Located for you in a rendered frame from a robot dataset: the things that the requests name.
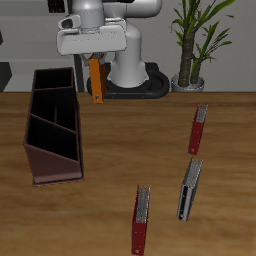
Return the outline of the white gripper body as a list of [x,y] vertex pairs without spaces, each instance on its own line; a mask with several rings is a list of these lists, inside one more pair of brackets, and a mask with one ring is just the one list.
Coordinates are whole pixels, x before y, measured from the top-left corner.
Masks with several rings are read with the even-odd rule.
[[125,50],[126,28],[124,19],[107,19],[104,26],[90,33],[79,28],[63,29],[57,34],[57,49],[61,55]]

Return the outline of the orange book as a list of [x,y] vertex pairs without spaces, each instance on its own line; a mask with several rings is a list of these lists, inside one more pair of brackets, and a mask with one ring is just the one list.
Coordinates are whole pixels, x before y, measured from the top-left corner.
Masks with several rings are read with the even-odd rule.
[[97,57],[93,54],[89,58],[92,97],[95,104],[103,103],[107,93],[105,65],[100,63],[103,55]]

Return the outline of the dark brown desk caddy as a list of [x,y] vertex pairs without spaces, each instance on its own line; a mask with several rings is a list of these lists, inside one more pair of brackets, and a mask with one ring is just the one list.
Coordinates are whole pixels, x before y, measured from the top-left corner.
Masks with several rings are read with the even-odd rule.
[[79,102],[71,67],[34,72],[24,148],[35,186],[84,179]]

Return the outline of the red book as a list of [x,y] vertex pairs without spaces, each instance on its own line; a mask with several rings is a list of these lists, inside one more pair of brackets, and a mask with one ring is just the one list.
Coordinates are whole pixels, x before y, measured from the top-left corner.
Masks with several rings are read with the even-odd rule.
[[137,186],[135,205],[132,218],[132,249],[135,256],[144,256],[148,212],[150,201],[150,187]]
[[196,155],[200,146],[205,118],[208,110],[207,104],[199,104],[193,119],[188,153]]

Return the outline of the black book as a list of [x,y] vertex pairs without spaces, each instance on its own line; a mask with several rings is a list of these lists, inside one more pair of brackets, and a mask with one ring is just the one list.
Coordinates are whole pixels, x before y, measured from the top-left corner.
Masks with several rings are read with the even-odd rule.
[[196,195],[203,160],[191,158],[180,191],[177,218],[187,221]]

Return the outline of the dark box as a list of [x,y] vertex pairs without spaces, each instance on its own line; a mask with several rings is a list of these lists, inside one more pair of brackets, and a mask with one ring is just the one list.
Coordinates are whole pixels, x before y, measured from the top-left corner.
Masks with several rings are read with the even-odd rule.
[[12,71],[9,62],[0,62],[0,92],[3,92],[12,78]]

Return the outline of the green pot plant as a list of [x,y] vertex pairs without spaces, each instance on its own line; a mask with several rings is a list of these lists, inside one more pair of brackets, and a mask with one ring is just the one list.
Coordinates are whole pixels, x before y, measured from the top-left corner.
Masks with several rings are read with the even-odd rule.
[[202,92],[205,86],[204,79],[199,76],[202,63],[214,60],[211,54],[215,50],[231,44],[231,41],[225,41],[229,28],[213,38],[219,21],[208,28],[204,27],[204,24],[217,13],[235,2],[223,0],[216,4],[216,1],[213,0],[205,10],[202,10],[201,0],[182,0],[182,12],[175,9],[178,19],[172,22],[172,26],[177,24],[181,29],[180,32],[176,31],[176,35],[182,53],[179,73],[171,80],[173,92]]

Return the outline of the black wall fixture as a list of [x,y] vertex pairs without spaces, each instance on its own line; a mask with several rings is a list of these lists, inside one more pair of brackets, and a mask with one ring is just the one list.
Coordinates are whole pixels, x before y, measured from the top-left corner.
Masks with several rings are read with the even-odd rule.
[[47,0],[50,13],[67,13],[68,0]]

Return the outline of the flat black base plate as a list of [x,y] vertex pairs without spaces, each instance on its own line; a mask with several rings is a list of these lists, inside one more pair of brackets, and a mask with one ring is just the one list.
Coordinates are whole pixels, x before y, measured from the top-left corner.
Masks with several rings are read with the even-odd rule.
[[[105,63],[107,93],[105,99],[157,99],[169,92],[169,79],[156,63]],[[92,96],[91,79],[87,90]]]

